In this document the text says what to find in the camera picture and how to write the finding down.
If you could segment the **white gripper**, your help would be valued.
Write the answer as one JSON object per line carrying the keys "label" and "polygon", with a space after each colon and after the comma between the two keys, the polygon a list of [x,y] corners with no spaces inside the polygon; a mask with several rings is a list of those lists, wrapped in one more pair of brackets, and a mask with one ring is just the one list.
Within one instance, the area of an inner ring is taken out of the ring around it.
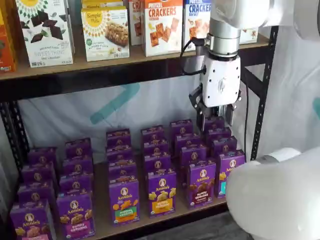
{"label": "white gripper", "polygon": [[202,86],[188,95],[196,111],[196,125],[204,132],[206,119],[213,115],[212,107],[227,105],[225,120],[232,126],[237,104],[242,100],[241,58],[236,56],[222,61],[206,55],[202,66],[206,69],[205,74],[200,75]]}

